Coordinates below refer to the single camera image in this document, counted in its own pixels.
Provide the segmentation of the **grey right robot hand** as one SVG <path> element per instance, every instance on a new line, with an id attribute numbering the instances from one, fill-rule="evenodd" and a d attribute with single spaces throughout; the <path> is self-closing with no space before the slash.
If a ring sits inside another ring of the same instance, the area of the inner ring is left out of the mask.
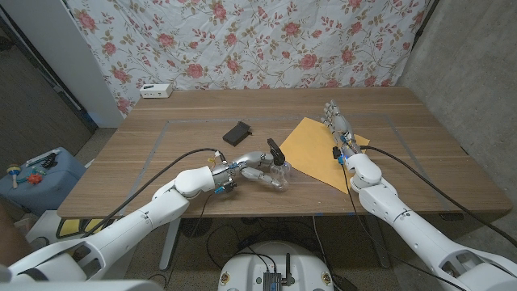
<path id="1" fill-rule="evenodd" d="M 361 149 L 356 142 L 353 129 L 336 102 L 332 99 L 324 107 L 325 116 L 321 122 L 329 129 L 334 137 L 336 146 L 332 149 L 334 159 L 343 165 L 352 155 L 359 154 Z"/>

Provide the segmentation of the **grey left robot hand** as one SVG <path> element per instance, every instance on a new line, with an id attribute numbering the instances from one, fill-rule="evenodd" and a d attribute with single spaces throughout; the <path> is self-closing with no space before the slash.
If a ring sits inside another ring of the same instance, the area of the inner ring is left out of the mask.
<path id="1" fill-rule="evenodd" d="M 272 153 L 253 151 L 228 162 L 221 158 L 222 164 L 214 166 L 212 177 L 215 193 L 231 192 L 239 177 L 263 184 L 277 191 L 288 187 L 288 174 L 291 169 L 285 158 L 278 159 Z"/>

